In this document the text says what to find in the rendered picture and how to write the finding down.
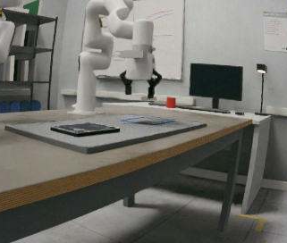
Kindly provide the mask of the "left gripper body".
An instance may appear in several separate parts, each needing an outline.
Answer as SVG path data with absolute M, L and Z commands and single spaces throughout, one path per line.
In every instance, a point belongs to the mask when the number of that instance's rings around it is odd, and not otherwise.
M 152 60 L 153 58 L 153 60 Z M 154 75 L 153 80 L 156 79 L 156 75 L 152 74 L 156 69 L 155 55 L 147 52 L 147 59 L 131 59 L 129 58 L 127 64 L 126 78 L 128 80 L 150 80 Z

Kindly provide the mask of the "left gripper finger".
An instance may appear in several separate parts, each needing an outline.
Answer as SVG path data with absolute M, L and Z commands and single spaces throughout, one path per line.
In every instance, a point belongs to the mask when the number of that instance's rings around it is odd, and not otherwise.
M 153 98 L 154 94 L 155 94 L 155 87 L 156 85 L 160 82 L 160 80 L 163 78 L 163 76 L 158 73 L 157 71 L 155 71 L 153 69 L 153 74 L 155 74 L 157 76 L 156 80 L 153 81 L 152 77 L 151 80 L 147 80 L 149 87 L 148 87 L 148 98 Z
M 131 83 L 133 82 L 133 80 L 128 80 L 128 79 L 126 80 L 125 75 L 126 75 L 126 71 L 120 74 L 122 82 L 124 83 L 124 86 L 125 86 L 125 95 L 131 95 Z

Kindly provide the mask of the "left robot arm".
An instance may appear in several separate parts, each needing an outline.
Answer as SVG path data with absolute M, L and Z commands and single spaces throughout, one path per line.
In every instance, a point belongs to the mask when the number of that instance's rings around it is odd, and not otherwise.
M 133 9 L 132 0 L 91 0 L 86 9 L 87 25 L 84 46 L 100 49 L 100 52 L 82 52 L 78 58 L 79 78 L 77 104 L 74 113 L 94 114 L 97 77 L 93 70 L 105 71 L 110 67 L 114 37 L 132 40 L 132 50 L 120 51 L 121 58 L 145 58 L 153 53 L 154 23 L 139 19 L 125 21 Z M 110 15 L 109 15 L 110 14 Z M 109 16 L 107 27 L 110 33 L 102 32 L 103 23 L 98 15 Z M 118 18 L 119 17 L 119 18 Z M 79 112 L 76 112 L 77 111 Z

